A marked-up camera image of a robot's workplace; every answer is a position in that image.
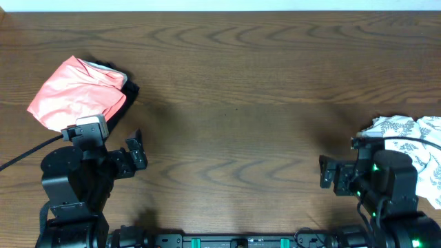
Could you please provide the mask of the pink shirt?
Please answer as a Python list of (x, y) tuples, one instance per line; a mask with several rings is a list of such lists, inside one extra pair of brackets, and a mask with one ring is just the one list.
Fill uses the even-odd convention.
[(49, 130), (59, 132), (78, 118), (96, 114), (108, 121), (126, 99), (121, 90), (93, 79), (81, 60), (71, 56), (64, 61), (27, 108)]

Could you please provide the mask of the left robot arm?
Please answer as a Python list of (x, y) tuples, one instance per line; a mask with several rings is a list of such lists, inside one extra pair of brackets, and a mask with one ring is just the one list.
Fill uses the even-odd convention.
[(114, 232), (103, 215), (118, 179), (131, 178), (147, 167), (142, 133), (126, 139), (126, 148), (108, 151), (98, 123), (62, 130), (72, 142), (49, 153), (41, 162), (42, 186), (49, 201), (40, 211), (37, 247), (148, 247), (140, 227)]

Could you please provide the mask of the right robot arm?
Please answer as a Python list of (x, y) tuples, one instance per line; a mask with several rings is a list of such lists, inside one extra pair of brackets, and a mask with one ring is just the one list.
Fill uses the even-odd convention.
[(412, 158), (386, 149), (384, 137), (355, 137), (354, 161), (320, 156), (320, 187), (355, 196), (365, 208), (364, 227), (344, 227), (325, 238), (325, 247), (429, 248), (440, 246), (440, 226), (418, 211), (418, 172)]

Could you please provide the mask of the black folded shirt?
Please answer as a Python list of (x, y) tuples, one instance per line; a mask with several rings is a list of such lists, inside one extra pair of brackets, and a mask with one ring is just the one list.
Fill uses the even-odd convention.
[(111, 62), (95, 61), (95, 63), (98, 65), (103, 65), (110, 69), (115, 69), (119, 72), (124, 73), (127, 76), (127, 81), (121, 89), (122, 93), (126, 96), (126, 99), (124, 100), (121, 108), (116, 112), (116, 114), (114, 114), (107, 121), (108, 130), (109, 132), (112, 132), (114, 128), (117, 126), (118, 122), (124, 117), (125, 113), (135, 102), (137, 96), (139, 95), (140, 87), (131, 81), (130, 77), (132, 76), (132, 73), (129, 72), (128, 70), (115, 66), (115, 64)]

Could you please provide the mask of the white fern print shirt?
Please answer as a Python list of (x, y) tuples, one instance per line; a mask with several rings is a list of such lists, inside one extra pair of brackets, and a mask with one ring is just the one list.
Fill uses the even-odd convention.
[(440, 145), (440, 117), (380, 116), (360, 136), (387, 137), (385, 148), (409, 155), (418, 172), (416, 194), (440, 208), (440, 148), (419, 140)]

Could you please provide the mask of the white folded shirt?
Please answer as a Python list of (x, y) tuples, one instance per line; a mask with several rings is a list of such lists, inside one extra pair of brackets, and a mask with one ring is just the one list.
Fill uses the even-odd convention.
[(99, 65), (98, 63), (84, 60), (81, 60), (81, 63), (93, 79), (96, 79), (104, 85), (109, 85), (121, 90), (128, 80), (126, 73), (115, 70), (110, 66)]

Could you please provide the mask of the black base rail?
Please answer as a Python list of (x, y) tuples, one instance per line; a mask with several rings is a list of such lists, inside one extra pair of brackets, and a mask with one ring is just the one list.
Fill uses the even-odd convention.
[(122, 226), (107, 237), (107, 248), (367, 248), (372, 242), (359, 226), (335, 231), (307, 227), (294, 234), (150, 234), (135, 226)]

